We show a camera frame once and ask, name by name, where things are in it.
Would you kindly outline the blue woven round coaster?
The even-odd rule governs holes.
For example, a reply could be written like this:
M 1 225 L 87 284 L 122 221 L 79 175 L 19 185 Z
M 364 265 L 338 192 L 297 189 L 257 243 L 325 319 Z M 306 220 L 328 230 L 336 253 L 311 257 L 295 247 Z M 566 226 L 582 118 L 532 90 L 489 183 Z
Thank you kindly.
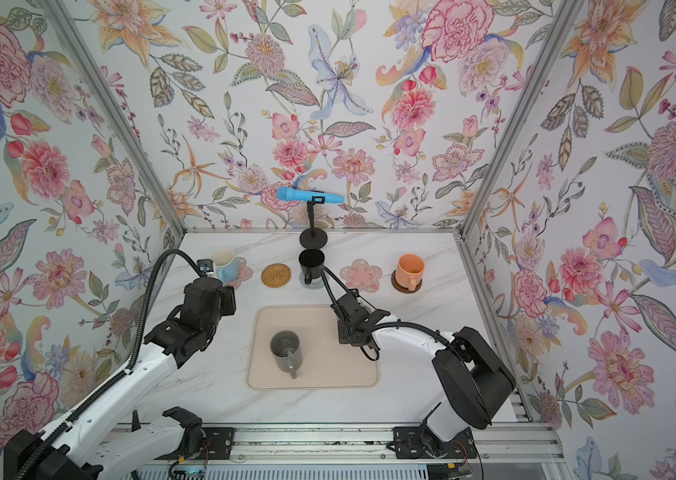
M 309 282 L 307 282 L 305 273 L 301 271 L 299 273 L 299 281 L 304 288 L 309 290 L 319 290 L 324 288 L 324 281 L 321 276 L 312 278 Z

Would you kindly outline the black cup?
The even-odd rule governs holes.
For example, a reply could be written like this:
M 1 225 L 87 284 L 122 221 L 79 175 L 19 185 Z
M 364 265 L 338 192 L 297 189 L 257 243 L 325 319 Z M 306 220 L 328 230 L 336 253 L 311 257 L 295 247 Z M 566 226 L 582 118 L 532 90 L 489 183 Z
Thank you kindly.
M 315 285 L 322 281 L 325 255 L 320 249 L 305 249 L 299 255 L 301 276 L 305 285 Z

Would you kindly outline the brown wooden round coaster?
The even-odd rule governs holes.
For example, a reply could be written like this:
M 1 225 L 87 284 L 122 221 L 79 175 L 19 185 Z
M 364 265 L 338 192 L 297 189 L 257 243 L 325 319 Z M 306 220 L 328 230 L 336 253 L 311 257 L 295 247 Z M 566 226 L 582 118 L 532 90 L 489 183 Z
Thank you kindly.
M 400 283 L 397 279 L 397 271 L 391 274 L 391 282 L 396 290 L 405 294 L 413 294 L 418 292 L 423 286 L 422 276 L 410 277 L 406 273 L 403 274 L 403 282 Z

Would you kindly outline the woven rattan round coaster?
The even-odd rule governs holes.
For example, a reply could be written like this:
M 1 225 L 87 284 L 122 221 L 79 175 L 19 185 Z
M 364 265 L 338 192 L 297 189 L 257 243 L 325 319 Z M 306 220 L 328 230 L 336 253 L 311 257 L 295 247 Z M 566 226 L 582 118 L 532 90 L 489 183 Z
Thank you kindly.
M 264 268 L 261 274 L 262 283 L 269 288 L 281 288 L 292 278 L 291 269 L 283 263 L 274 263 Z

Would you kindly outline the light blue cup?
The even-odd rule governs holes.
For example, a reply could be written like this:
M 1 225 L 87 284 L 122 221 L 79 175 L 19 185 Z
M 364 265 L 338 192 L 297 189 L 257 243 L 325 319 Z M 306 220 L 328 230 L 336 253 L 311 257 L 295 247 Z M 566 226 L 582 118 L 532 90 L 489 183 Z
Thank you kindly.
M 216 277 L 224 284 L 232 283 L 238 278 L 238 258 L 232 249 L 218 249 L 211 254 L 210 259 L 213 262 Z

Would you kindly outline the orange cup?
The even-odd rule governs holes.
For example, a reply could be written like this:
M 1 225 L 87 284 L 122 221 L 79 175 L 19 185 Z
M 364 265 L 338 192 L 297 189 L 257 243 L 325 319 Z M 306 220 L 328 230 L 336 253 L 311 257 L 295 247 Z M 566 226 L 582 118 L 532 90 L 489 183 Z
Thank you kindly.
M 422 257 L 404 254 L 398 260 L 394 279 L 402 289 L 415 292 L 422 284 L 425 269 L 426 263 Z

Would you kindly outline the grey cup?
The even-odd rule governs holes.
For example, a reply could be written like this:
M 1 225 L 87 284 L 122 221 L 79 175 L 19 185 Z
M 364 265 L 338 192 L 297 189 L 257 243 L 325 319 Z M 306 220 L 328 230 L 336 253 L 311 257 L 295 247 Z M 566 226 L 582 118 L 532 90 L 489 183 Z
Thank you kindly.
M 289 374 L 292 379 L 297 379 L 298 371 L 303 364 L 299 336 L 290 330 L 277 332 L 270 341 L 270 351 L 277 367 Z

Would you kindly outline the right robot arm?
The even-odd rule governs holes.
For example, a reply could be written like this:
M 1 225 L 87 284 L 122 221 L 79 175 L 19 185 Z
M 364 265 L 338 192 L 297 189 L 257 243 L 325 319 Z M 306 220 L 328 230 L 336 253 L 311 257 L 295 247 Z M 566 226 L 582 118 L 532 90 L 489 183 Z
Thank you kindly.
M 469 429 L 484 430 L 517 387 L 516 379 L 481 333 L 471 327 L 442 332 L 405 321 L 368 303 L 329 268 L 321 274 L 337 317 L 339 342 L 359 348 L 371 361 L 385 350 L 422 359 L 436 374 L 446 400 L 415 430 L 413 446 L 443 457 Z

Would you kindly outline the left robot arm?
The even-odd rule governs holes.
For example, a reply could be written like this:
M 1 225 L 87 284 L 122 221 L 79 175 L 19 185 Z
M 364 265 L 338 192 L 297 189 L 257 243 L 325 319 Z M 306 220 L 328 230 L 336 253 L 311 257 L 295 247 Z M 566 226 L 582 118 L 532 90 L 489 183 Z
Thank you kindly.
M 232 286 L 210 277 L 188 284 L 183 303 L 145 335 L 130 364 L 38 433 L 21 430 L 7 442 L 5 478 L 119 479 L 165 455 L 186 459 L 200 452 L 203 421 L 182 407 L 112 443 L 104 440 L 160 382 L 205 351 L 221 319 L 236 310 Z

